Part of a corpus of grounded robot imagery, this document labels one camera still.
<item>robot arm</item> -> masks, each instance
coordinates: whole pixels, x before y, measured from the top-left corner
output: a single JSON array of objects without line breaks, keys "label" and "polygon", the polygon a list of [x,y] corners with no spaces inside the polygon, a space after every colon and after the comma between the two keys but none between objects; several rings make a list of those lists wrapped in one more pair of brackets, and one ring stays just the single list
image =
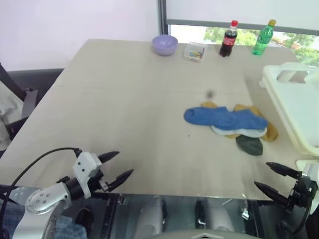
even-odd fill
[{"label": "robot arm", "polygon": [[102,180],[102,163],[110,160],[119,152],[109,152],[99,157],[93,153],[81,152],[73,166],[75,177],[64,177],[59,183],[41,188],[30,195],[25,203],[22,220],[16,227],[13,239],[51,239],[54,236],[56,220],[71,206],[72,201],[89,198],[98,189],[111,192],[133,172],[129,170],[108,184]]},{"label": "robot arm", "polygon": [[228,231],[215,231],[207,229],[195,229],[187,231],[177,231],[170,233],[158,234],[152,237],[147,237],[145,239],[258,239],[253,236],[249,236],[243,233],[235,233]]},{"label": "robot arm", "polygon": [[278,174],[296,179],[293,189],[286,198],[266,184],[255,182],[256,186],[269,198],[283,205],[288,212],[291,212],[295,205],[306,208],[308,202],[312,201],[310,214],[314,213],[319,205],[319,163],[306,164],[303,172],[273,162],[269,162],[267,165]]}]

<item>green bottle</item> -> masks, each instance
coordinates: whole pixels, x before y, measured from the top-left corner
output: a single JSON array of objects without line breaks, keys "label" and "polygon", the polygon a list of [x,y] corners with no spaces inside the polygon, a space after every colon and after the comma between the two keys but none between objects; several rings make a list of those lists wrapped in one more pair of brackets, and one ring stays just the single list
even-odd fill
[{"label": "green bottle", "polygon": [[253,48],[254,55],[262,55],[264,53],[268,43],[274,35],[275,24],[276,20],[271,19],[268,23],[268,26],[260,31],[256,45]]}]

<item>table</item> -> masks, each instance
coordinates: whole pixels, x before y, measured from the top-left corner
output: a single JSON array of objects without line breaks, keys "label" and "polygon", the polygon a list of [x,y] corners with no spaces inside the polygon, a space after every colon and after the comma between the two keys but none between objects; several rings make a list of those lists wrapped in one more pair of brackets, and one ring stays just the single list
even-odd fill
[{"label": "table", "polygon": [[[105,163],[112,181],[134,169],[118,193],[267,199],[254,180],[288,195],[292,179],[265,164],[296,168],[303,159],[293,147],[268,96],[261,89],[265,65],[297,61],[286,48],[269,47],[263,56],[235,46],[222,58],[210,45],[201,63],[151,51],[149,42],[88,40],[34,110],[0,160],[0,183],[10,184],[39,155],[57,147],[79,147],[97,155],[118,150]],[[237,103],[256,105],[279,131],[264,142],[264,154],[239,150],[234,139],[183,119],[186,109],[213,101],[230,110]],[[72,176],[72,152],[57,152],[37,163],[18,185],[46,187]]]}]

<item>white plastic container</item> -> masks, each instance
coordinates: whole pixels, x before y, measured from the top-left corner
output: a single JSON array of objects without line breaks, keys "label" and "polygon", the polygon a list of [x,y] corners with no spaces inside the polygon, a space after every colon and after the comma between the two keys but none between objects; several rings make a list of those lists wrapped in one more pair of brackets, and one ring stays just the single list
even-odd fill
[{"label": "white plastic container", "polygon": [[[292,81],[304,73],[301,81]],[[319,68],[300,63],[265,66],[263,83],[295,148],[319,156]]]},{"label": "white plastic container", "polygon": [[187,60],[201,62],[204,58],[207,48],[208,48],[207,44],[189,42],[184,50],[184,57]]}]

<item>wall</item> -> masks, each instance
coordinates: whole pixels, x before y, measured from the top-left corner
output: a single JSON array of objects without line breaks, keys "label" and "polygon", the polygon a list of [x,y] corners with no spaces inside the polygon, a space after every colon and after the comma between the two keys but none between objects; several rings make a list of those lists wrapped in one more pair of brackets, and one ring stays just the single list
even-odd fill
[{"label": "wall", "polygon": [[158,34],[157,0],[0,0],[0,61],[8,71],[64,68],[88,38]]}]

